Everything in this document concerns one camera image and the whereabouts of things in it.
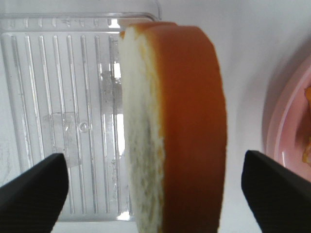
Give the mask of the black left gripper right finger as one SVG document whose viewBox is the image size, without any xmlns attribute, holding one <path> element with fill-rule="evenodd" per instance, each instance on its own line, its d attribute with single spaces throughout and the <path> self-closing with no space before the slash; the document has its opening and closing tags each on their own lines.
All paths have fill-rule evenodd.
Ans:
<svg viewBox="0 0 311 233">
<path fill-rule="evenodd" d="M 311 183 L 265 154 L 245 154 L 241 187 L 263 233 L 311 231 Z"/>
</svg>

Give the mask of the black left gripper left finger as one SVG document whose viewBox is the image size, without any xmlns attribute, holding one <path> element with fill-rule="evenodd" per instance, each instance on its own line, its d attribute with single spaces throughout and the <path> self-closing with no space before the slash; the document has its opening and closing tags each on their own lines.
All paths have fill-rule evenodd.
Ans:
<svg viewBox="0 0 311 233">
<path fill-rule="evenodd" d="M 50 233 L 68 191 L 65 157 L 52 154 L 0 188 L 0 231 Z"/>
</svg>

